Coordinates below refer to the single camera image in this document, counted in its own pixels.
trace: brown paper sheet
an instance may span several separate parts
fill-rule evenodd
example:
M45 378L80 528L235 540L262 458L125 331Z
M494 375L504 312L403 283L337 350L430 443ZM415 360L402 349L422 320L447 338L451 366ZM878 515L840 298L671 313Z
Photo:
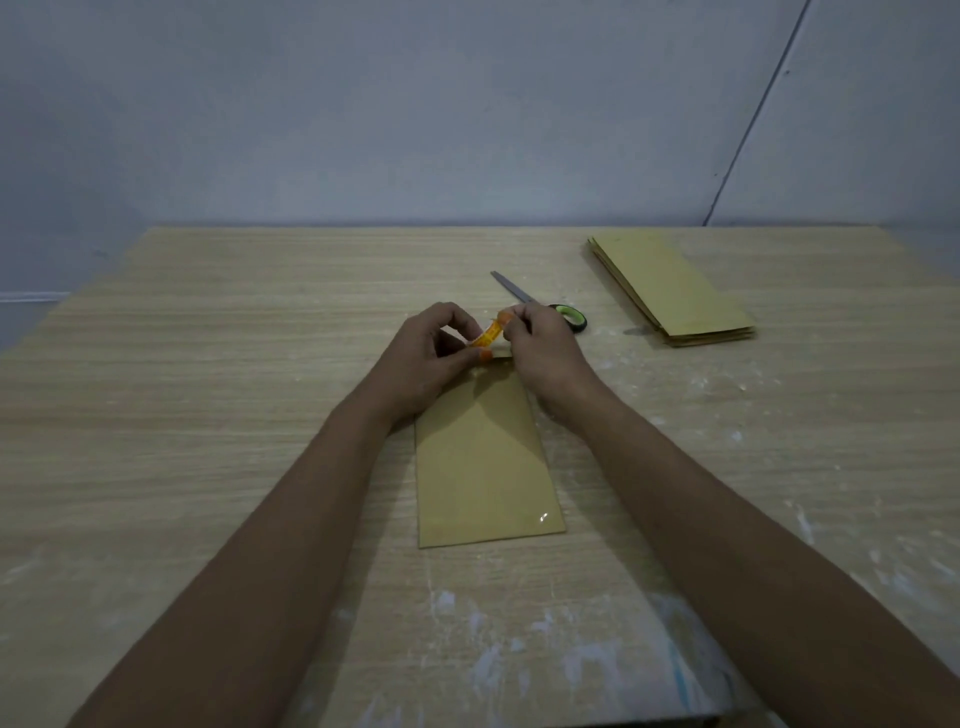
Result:
M566 531L512 359L458 377L416 431L420 548Z
M588 241L616 281L673 346L753 336L754 321L719 293L656 230L600 234Z

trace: wall seam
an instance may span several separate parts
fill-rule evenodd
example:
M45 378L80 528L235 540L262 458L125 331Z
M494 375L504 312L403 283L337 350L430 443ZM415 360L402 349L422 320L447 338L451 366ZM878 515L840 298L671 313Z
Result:
M774 68L774 72L770 76L770 81L767 82L767 87L763 89L763 95L760 96L760 102L756 105L756 109L754 109L754 115L751 117L746 131L743 133L740 143L736 146L736 152L733 153L733 159L731 159L730 166L727 167L727 172L724 174L723 180L720 181L720 186L717 188L716 195L713 196L713 202L710 203L710 209L707 211L707 217L704 218L704 222L702 224L702 227L704 228L709 225L710 218L713 217L713 211L716 209L717 203L720 202L720 196L723 194L724 188L727 186L727 180L730 178L730 174L736 165L736 161L740 158L740 152L743 151L743 147L747 143L750 133L754 130L754 124L756 124L756 120L759 118L764 104L767 103L767 97L770 95L770 89L774 87L774 84L777 82L777 78L780 77L780 71L783 69L783 64L786 62L786 57L789 55L790 49L793 48L793 42L797 38L797 33L800 31L800 26L804 24L806 11L809 9L811 2L812 0L806 0L803 8L800 10L800 14L797 15L797 22L793 26L793 31L791 31L790 38L787 39L786 45L783 46L783 53L780 54L780 60L777 61L777 67Z

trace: white wall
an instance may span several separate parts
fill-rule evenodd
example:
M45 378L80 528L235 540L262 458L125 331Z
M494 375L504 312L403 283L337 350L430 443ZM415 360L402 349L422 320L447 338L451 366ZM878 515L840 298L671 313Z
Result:
M710 219L960 227L960 3L813 0Z
M0 290L155 222L700 224L802 6L13 0Z

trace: wood grain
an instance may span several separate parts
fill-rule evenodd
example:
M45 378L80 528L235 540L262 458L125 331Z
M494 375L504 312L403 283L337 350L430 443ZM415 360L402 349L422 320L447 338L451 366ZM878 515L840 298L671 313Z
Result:
M0 723L63 724L405 316L512 303L491 268L583 310L621 397L960 668L960 289L877 229L672 230L758 329L672 350L596 232L149 231L0 357ZM289 725L756 704L589 453L537 418L556 536L418 550L413 430L390 438Z

